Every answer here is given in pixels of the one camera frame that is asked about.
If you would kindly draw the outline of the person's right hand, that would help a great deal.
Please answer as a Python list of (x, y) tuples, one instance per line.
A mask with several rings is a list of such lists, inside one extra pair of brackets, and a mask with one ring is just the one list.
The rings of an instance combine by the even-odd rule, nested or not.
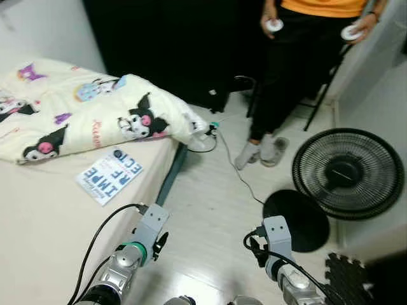
[(268, 38), (273, 39), (278, 31), (284, 28), (284, 23), (277, 17), (271, 17), (271, 15), (262, 15), (261, 17), (261, 29), (267, 35)]

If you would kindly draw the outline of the person's left hand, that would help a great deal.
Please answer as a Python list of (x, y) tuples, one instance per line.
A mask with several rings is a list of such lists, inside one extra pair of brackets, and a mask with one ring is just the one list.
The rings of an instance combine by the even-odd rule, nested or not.
[(369, 12), (364, 17), (359, 18), (355, 22), (352, 22), (349, 26), (346, 26), (341, 32), (340, 37), (346, 43), (357, 44), (366, 38), (379, 21), (378, 13)]

